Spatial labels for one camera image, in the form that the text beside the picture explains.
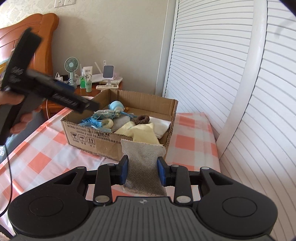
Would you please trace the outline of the person left hand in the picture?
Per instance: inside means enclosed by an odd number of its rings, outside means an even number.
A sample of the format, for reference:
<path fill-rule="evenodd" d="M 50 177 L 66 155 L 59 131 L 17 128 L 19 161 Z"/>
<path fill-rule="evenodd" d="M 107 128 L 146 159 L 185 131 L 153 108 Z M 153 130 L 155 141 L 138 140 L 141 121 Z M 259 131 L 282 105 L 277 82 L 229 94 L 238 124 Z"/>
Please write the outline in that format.
<path fill-rule="evenodd" d="M 39 112 L 43 98 L 35 95 L 21 95 L 12 91 L 1 91 L 1 137 L 20 133 Z"/>

